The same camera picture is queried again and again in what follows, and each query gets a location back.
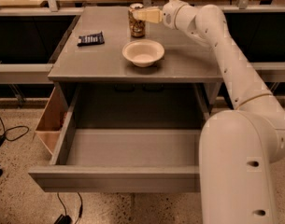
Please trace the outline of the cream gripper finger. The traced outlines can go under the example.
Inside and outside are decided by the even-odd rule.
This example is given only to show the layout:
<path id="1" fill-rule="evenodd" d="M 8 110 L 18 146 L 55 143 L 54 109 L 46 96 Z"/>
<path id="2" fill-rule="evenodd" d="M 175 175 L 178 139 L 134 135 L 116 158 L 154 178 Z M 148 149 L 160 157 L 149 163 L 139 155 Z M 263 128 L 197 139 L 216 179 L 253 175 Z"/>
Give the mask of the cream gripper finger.
<path id="1" fill-rule="evenodd" d="M 147 7 L 135 10 L 133 17 L 139 21 L 160 23 L 163 20 L 163 13 L 158 7 Z"/>

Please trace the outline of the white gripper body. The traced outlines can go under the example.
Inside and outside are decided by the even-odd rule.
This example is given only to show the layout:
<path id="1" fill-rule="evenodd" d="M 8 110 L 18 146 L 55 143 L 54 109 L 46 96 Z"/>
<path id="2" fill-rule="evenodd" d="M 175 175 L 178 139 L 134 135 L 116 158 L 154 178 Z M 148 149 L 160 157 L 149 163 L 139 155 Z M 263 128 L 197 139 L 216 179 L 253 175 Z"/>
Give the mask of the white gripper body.
<path id="1" fill-rule="evenodd" d="M 185 30 L 188 26 L 186 8 L 190 5 L 181 0 L 169 0 L 163 6 L 163 23 L 174 30 Z"/>

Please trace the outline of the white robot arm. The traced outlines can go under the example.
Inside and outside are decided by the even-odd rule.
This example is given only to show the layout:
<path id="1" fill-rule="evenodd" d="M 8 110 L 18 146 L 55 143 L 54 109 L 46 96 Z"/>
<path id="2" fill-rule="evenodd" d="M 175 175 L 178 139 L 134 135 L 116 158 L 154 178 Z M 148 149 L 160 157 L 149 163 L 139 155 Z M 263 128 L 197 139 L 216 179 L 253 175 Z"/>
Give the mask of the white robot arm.
<path id="1" fill-rule="evenodd" d="M 270 165 L 285 157 L 285 110 L 232 39 L 222 10 L 169 0 L 133 16 L 209 46 L 229 93 L 232 109 L 210 117 L 199 140 L 203 224 L 278 224 Z"/>

